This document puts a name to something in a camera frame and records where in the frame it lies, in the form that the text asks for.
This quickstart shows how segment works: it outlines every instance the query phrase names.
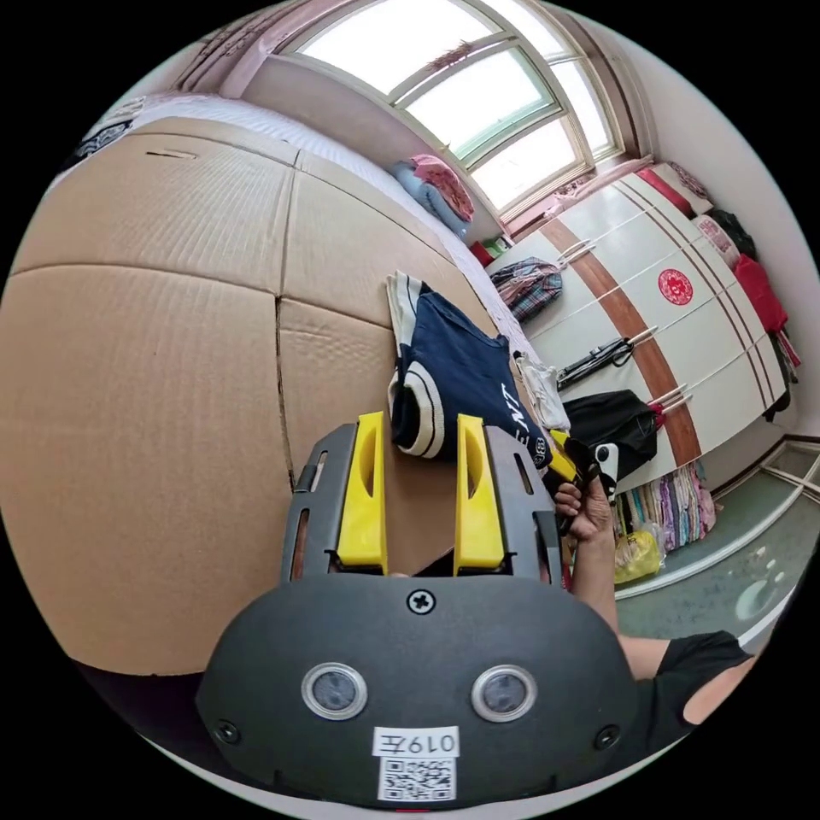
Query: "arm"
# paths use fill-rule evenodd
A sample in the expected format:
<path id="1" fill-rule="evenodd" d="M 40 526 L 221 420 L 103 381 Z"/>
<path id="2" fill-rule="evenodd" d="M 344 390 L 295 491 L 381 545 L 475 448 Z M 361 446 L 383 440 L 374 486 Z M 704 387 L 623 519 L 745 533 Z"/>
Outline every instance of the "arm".
<path id="1" fill-rule="evenodd" d="M 600 479 L 589 485 L 585 496 L 570 484 L 562 485 L 555 503 L 561 514 L 574 519 L 570 532 L 578 540 L 572 594 L 594 609 L 618 635 L 635 679 L 655 677 L 669 641 L 629 638 L 618 631 L 615 533 L 612 509 Z"/>

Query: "folded clothes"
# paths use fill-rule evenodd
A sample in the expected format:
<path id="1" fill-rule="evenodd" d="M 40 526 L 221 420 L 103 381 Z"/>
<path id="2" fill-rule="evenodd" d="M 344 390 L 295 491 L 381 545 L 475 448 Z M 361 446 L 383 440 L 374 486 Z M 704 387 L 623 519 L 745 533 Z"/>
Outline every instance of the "folded clothes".
<path id="1" fill-rule="evenodd" d="M 729 234 L 711 217 L 707 215 L 692 220 L 700 232 L 712 243 L 712 247 L 720 254 L 730 271 L 734 271 L 740 261 L 741 252 L 732 242 Z"/>
<path id="2" fill-rule="evenodd" d="M 390 173 L 428 214 L 435 216 L 459 239 L 466 237 L 470 223 L 455 213 L 437 188 L 416 176 L 414 163 L 410 161 L 397 162 L 390 169 Z"/>
<path id="3" fill-rule="evenodd" d="M 388 388 L 393 443 L 408 455 L 456 461 L 464 413 L 507 431 L 545 466 L 548 444 L 518 396 L 507 338 L 482 333 L 405 273 L 388 276 L 387 295 L 397 353 Z"/>
<path id="4" fill-rule="evenodd" d="M 461 219 L 472 222 L 476 209 L 455 171 L 431 154 L 417 154 L 410 159 L 415 164 L 416 176 L 433 185 Z"/>
<path id="5" fill-rule="evenodd" d="M 687 219 L 693 216 L 694 211 L 687 198 L 678 193 L 665 179 L 662 179 L 655 172 L 655 168 L 643 168 L 637 176 L 647 185 L 651 185 L 659 194 L 665 196 Z"/>
<path id="6" fill-rule="evenodd" d="M 709 215 L 726 231 L 742 254 L 757 261 L 758 251 L 754 246 L 754 240 L 743 230 L 743 225 L 734 214 L 721 208 L 713 208 Z"/>
<path id="7" fill-rule="evenodd" d="M 570 420 L 558 395 L 558 370 L 533 361 L 526 353 L 514 358 L 541 429 L 569 432 Z"/>

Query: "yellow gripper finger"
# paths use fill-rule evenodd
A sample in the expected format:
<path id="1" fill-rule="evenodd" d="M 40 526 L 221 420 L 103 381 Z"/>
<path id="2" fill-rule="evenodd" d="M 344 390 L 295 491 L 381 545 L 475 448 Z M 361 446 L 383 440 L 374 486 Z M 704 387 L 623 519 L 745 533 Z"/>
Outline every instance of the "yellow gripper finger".
<path id="1" fill-rule="evenodd" d="M 574 484 L 578 480 L 578 470 L 575 463 L 571 461 L 564 452 L 564 444 L 569 438 L 568 433 L 562 430 L 551 430 L 549 435 L 553 441 L 558 445 L 551 448 L 552 460 L 549 462 L 549 469 L 558 473 L 566 482 Z"/>
<path id="2" fill-rule="evenodd" d="M 343 566 L 380 567 L 387 575 L 383 412 L 359 417 L 337 556 Z"/>
<path id="3" fill-rule="evenodd" d="M 454 575 L 497 569 L 504 561 L 495 480 L 483 421 L 459 415 L 459 464 L 455 502 Z"/>

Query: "window frame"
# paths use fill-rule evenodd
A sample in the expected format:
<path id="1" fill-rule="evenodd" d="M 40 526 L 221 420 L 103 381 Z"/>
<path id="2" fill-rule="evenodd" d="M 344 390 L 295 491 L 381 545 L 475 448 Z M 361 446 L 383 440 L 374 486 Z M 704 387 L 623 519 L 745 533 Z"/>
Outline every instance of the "window frame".
<path id="1" fill-rule="evenodd" d="M 621 122 L 610 100 L 610 92 L 605 83 L 602 82 L 595 65 L 595 60 L 589 53 L 589 43 L 579 42 L 579 39 L 583 39 L 583 37 L 577 37 L 579 32 L 582 35 L 585 34 L 585 32 L 580 26 L 575 26 L 575 31 L 569 30 L 565 22 L 558 19 L 558 16 L 553 14 L 551 9 L 547 9 L 542 3 L 536 3 L 533 2 L 533 0 L 516 0 L 516 2 L 530 11 L 536 18 L 543 19 L 547 28 L 554 29 L 559 41 L 566 44 L 566 51 L 550 57 L 544 57 L 518 28 L 504 18 L 500 12 L 495 11 L 484 3 L 483 0 L 448 0 L 484 23 L 487 28 L 491 30 L 491 33 L 478 40 L 472 41 L 474 50 L 458 62 L 437 72 L 432 72 L 428 67 L 422 67 L 411 76 L 405 78 L 389 92 L 382 92 L 341 68 L 337 68 L 330 63 L 301 52 L 301 49 L 312 40 L 327 34 L 333 28 L 348 20 L 351 16 L 358 14 L 360 11 L 383 1 L 384 0 L 354 0 L 352 3 L 345 4 L 339 9 L 325 15 L 321 20 L 316 21 L 310 26 L 306 26 L 293 38 L 289 38 L 288 42 L 277 50 L 277 56 L 280 59 L 300 62 L 301 64 L 309 62 L 315 70 L 343 82 L 353 90 L 379 104 L 381 108 L 390 111 L 406 127 L 433 147 L 454 170 L 459 172 L 463 179 L 469 179 L 471 181 L 471 187 L 477 189 L 477 192 L 480 192 L 480 198 L 484 206 L 502 222 L 514 219 L 561 185 L 566 185 L 584 173 L 594 171 L 596 165 L 621 155 L 626 150 Z M 518 50 L 522 54 L 524 59 L 534 69 L 537 78 L 543 83 L 548 93 L 554 99 L 555 104 L 507 124 L 500 132 L 489 136 L 470 153 L 463 158 L 459 158 L 450 150 L 448 145 L 443 145 L 436 135 L 413 117 L 407 111 L 407 106 L 420 99 L 427 91 L 430 91 L 445 80 L 455 76 L 459 71 L 463 71 L 465 68 L 476 64 L 482 59 L 509 50 Z M 586 84 L 592 92 L 595 106 L 611 138 L 607 146 L 594 153 L 589 147 L 580 120 L 563 86 L 551 68 L 552 65 L 562 62 L 576 62 L 580 67 L 582 77 L 585 78 Z M 562 120 L 565 133 L 576 154 L 577 162 L 569 167 L 559 169 L 546 179 L 540 179 L 528 190 L 522 192 L 503 207 L 497 208 L 494 206 L 489 200 L 489 196 L 472 178 L 472 172 L 500 154 L 504 149 L 513 145 L 518 139 L 527 136 L 554 120 Z"/>

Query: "screw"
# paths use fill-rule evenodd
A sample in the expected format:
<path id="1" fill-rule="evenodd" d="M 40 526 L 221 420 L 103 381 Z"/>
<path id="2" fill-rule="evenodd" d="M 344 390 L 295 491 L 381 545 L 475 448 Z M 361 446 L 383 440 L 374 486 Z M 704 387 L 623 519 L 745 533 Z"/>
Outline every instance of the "screw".
<path id="1" fill-rule="evenodd" d="M 436 606 L 436 598 L 426 589 L 416 589 L 407 596 L 407 606 L 416 615 L 426 615 Z"/>
<path id="2" fill-rule="evenodd" d="M 214 734 L 219 740 L 230 746 L 235 746 L 239 742 L 239 729 L 229 720 L 220 720 L 216 724 Z"/>
<path id="3" fill-rule="evenodd" d="M 621 729 L 618 726 L 605 726 L 596 736 L 594 746 L 599 751 L 613 747 L 621 736 Z"/>

